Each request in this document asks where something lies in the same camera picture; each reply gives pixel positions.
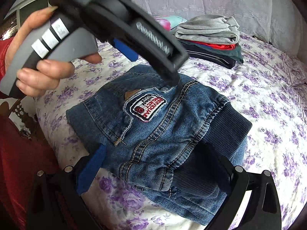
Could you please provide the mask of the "red sleeve forearm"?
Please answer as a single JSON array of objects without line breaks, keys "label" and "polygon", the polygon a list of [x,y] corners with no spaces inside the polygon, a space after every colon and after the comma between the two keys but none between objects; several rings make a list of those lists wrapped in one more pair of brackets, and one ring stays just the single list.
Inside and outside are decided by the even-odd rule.
[{"label": "red sleeve forearm", "polygon": [[[70,62],[51,59],[37,63],[35,70],[17,72],[16,85],[30,97],[40,97],[54,90],[60,80],[74,74]],[[1,203],[21,229],[26,226],[26,212],[34,176],[40,170],[59,171],[59,165],[49,144],[26,139],[8,118],[1,118]]]}]

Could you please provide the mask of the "person's left hand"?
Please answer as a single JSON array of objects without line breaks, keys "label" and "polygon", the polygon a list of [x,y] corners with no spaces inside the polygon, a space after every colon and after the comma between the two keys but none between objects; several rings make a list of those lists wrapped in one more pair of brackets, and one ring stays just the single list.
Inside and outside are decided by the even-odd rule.
[{"label": "person's left hand", "polygon": [[[30,14],[15,37],[1,41],[1,77],[4,77],[15,53],[32,30],[42,26],[53,15],[56,6],[46,7]],[[71,62],[41,60],[36,69],[22,68],[17,71],[16,86],[23,94],[41,97],[47,90],[54,90],[60,80],[73,76],[75,67]]]}]

